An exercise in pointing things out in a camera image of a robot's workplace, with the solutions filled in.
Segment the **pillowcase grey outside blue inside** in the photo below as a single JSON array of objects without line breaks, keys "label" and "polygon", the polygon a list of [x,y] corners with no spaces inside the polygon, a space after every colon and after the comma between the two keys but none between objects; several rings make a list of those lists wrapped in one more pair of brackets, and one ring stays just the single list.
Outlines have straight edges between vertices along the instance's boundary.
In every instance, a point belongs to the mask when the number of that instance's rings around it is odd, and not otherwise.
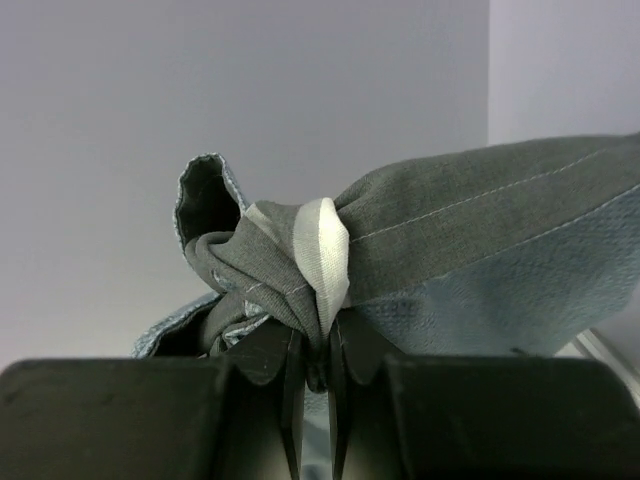
[{"label": "pillowcase grey outside blue inside", "polygon": [[209,293],[138,358],[210,356],[268,320],[309,345],[301,475],[331,475],[324,364],[351,307],[410,354],[551,356],[639,281],[639,138],[574,136],[396,162],[336,198],[247,201],[220,154],[179,179],[174,227]]}]

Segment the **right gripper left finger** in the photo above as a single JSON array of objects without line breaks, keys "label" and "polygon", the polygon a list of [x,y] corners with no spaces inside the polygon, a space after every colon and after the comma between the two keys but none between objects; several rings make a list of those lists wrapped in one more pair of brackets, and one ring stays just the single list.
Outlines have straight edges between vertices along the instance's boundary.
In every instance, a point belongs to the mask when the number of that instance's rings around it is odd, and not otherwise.
[{"label": "right gripper left finger", "polygon": [[5,479],[295,479],[302,339],[264,324],[209,358],[32,359],[1,375]]}]

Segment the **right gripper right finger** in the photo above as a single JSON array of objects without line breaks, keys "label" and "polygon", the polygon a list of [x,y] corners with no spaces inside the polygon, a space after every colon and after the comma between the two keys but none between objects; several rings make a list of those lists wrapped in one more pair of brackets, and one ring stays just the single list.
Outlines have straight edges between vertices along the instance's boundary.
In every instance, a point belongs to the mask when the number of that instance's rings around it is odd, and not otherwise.
[{"label": "right gripper right finger", "polygon": [[639,411],[593,360],[419,356],[362,316],[330,335],[337,479],[635,479]]}]

